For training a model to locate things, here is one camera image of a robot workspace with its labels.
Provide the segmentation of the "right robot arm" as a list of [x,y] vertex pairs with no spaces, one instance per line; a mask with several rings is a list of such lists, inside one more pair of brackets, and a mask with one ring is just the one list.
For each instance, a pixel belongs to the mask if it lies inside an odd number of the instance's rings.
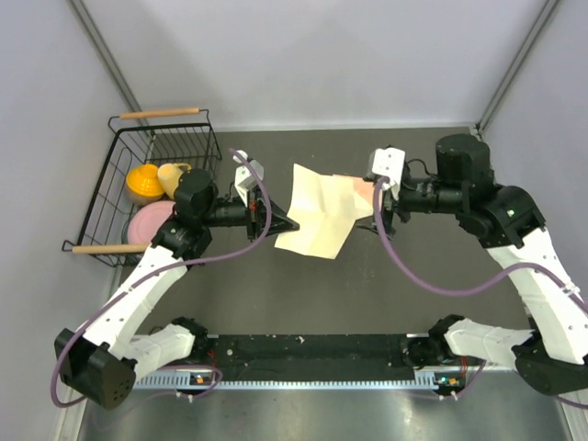
[[405,341],[403,361],[413,368],[474,357],[509,368],[539,393],[563,399],[587,387],[587,305],[559,260],[547,223],[531,195],[499,184],[489,146],[469,134],[435,144],[434,173],[413,176],[403,150],[378,148],[367,163],[374,185],[373,228],[390,247],[393,221],[414,213],[453,216],[499,265],[474,288],[445,289],[470,297],[509,279],[531,316],[531,327],[505,329],[451,314],[424,337]]

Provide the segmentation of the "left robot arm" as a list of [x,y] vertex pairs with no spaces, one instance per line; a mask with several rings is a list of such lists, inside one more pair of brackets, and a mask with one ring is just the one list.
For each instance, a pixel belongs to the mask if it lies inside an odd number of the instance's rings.
[[75,331],[63,329],[54,341],[56,365],[51,374],[51,400],[65,407],[57,393],[62,383],[111,410],[130,394],[140,379],[184,359],[202,362],[209,351],[206,331],[187,318],[163,330],[139,336],[137,331],[153,308],[192,266],[221,261],[206,257],[214,228],[244,227],[250,244],[227,254],[242,256],[269,235],[295,232],[290,219],[269,197],[257,162],[238,167],[245,177],[242,197],[220,198],[212,174],[193,169],[182,174],[175,207],[144,251],[140,262],[114,296]]

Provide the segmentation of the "cream letter paper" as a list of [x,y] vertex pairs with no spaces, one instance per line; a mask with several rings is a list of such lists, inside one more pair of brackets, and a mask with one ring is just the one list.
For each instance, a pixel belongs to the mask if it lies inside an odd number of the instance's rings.
[[324,259],[338,256],[356,221],[370,217],[373,208],[354,196],[339,198],[335,184],[333,175],[293,165],[288,216],[300,229],[279,234],[277,249]]

